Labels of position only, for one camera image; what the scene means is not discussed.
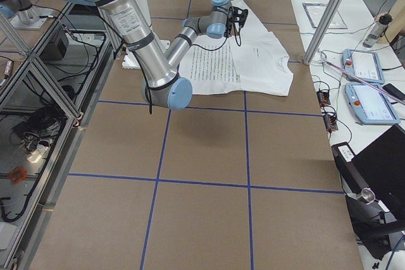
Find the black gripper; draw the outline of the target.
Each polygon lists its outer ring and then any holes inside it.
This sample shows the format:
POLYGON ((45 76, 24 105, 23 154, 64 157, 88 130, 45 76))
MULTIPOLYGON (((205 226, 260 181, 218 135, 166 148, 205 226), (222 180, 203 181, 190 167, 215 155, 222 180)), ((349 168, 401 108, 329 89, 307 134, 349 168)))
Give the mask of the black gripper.
POLYGON ((239 28, 244 28, 248 14, 248 9, 241 9, 236 6, 231 6, 228 16, 228 24, 231 26, 238 25, 239 28))

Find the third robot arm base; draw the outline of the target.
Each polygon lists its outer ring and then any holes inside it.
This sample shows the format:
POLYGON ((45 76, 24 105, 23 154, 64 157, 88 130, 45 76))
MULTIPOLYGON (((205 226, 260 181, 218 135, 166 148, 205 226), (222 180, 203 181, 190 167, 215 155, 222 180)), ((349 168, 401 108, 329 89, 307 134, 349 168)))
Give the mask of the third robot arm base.
POLYGON ((1 0, 1 13, 20 30, 39 30, 53 16, 53 9, 36 8, 31 0, 1 0))

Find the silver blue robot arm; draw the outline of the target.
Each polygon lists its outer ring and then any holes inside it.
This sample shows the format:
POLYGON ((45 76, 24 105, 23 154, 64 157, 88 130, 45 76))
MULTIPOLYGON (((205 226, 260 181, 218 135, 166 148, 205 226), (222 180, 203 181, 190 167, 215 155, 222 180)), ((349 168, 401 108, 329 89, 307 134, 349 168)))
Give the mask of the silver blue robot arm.
POLYGON ((212 39, 227 38, 242 28, 248 16, 247 9, 233 6, 231 0, 211 0, 208 16, 184 20, 182 31, 170 47, 163 51, 159 40, 136 0, 64 0, 96 6, 105 11, 118 35, 140 65, 144 76, 142 96, 150 106, 181 110, 192 99, 192 84, 181 77, 178 66, 187 51, 194 46, 198 35, 212 39))

